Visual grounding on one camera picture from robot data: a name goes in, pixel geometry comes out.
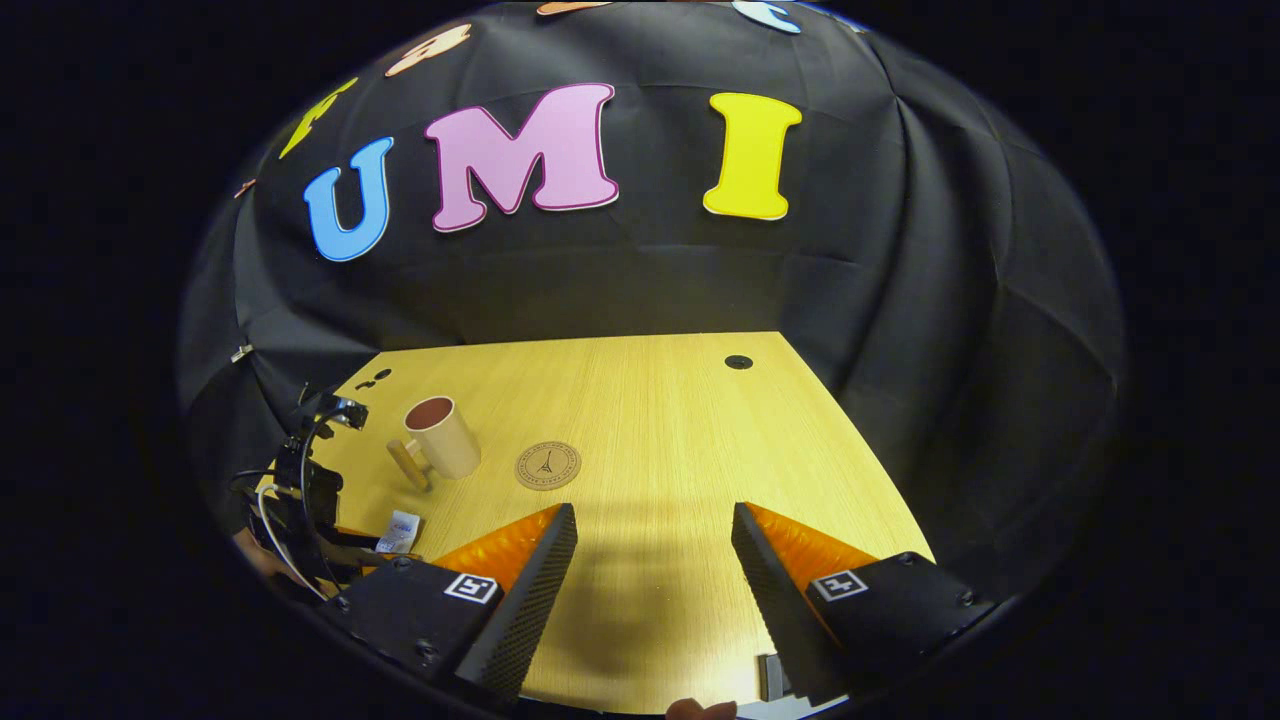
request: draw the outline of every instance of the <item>yellow letter i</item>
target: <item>yellow letter i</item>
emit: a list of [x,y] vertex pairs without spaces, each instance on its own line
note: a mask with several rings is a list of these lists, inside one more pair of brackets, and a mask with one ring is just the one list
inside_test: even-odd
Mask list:
[[712,108],[724,115],[724,159],[703,208],[717,215],[781,219],[787,214],[787,199],[778,193],[782,141],[787,128],[800,123],[800,110],[744,92],[712,95]]

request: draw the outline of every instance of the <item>orange letter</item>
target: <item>orange letter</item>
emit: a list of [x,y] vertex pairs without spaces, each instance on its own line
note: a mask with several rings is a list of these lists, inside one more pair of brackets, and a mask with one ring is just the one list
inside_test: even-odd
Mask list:
[[561,13],[572,13],[573,10],[582,10],[586,8],[599,8],[600,5],[612,5],[613,3],[543,3],[538,8],[539,15],[558,15]]
[[471,37],[467,31],[471,29],[471,23],[461,24],[456,28],[447,29],[439,35],[433,35],[424,42],[419,42],[408,53],[401,55],[401,59],[387,70],[387,77],[397,76],[413,65],[419,64],[421,60],[428,58],[435,58],[436,55],[453,50],[462,41]]

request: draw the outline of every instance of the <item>blue letter u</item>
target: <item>blue letter u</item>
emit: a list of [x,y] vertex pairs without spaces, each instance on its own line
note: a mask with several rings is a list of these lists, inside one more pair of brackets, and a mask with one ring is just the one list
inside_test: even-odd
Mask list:
[[338,222],[333,186],[342,170],[329,168],[311,181],[302,199],[311,210],[311,234],[320,255],[335,263],[355,260],[369,252],[387,232],[390,201],[387,199],[387,164],[383,159],[394,141],[389,137],[375,140],[351,156],[351,168],[360,174],[360,197],[365,204],[365,217],[352,229],[343,229]]

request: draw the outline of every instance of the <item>finger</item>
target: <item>finger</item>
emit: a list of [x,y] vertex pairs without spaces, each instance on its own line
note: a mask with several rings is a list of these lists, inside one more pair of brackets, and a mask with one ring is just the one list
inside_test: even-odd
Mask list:
[[671,703],[671,707],[667,708],[666,720],[699,720],[701,714],[703,706],[698,705],[696,700],[686,697]]
[[255,551],[250,559],[253,561],[253,568],[264,578],[270,578],[271,575],[284,569],[283,564],[280,562],[280,559],[265,550]]
[[288,565],[284,564],[284,561],[282,561],[279,557],[274,555],[271,556],[271,560],[273,560],[271,566],[275,569],[276,573],[284,573],[285,575],[288,575],[291,580],[297,583],[298,587],[303,588],[307,587],[307,584],[302,582],[302,578],[300,578],[298,574],[293,571],[293,568],[289,568]]
[[703,711],[698,720],[736,720],[737,702],[721,702]]

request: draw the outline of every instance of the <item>black cloth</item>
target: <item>black cloth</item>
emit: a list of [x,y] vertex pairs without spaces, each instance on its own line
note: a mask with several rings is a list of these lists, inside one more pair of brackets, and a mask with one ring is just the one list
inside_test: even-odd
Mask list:
[[[183,310],[179,395],[206,496],[261,466],[303,383],[379,351],[526,340],[778,329],[867,438],[941,565],[988,596],[1052,569],[1106,462],[1125,372],[1102,243],[1062,176],[1010,120],[874,31],[803,5],[786,35],[727,4],[613,4],[539,18],[475,10],[471,38],[384,78],[406,41],[316,88],[343,94],[285,160],[298,117],[247,159],[210,225]],[[605,82],[602,143],[617,201],[552,213],[489,205],[438,233],[424,128],[485,108],[515,133],[548,90]],[[777,222],[714,215],[716,92],[782,100]],[[387,156],[392,222],[349,263],[316,251],[303,188],[352,154]],[[255,351],[230,364],[236,348]]]

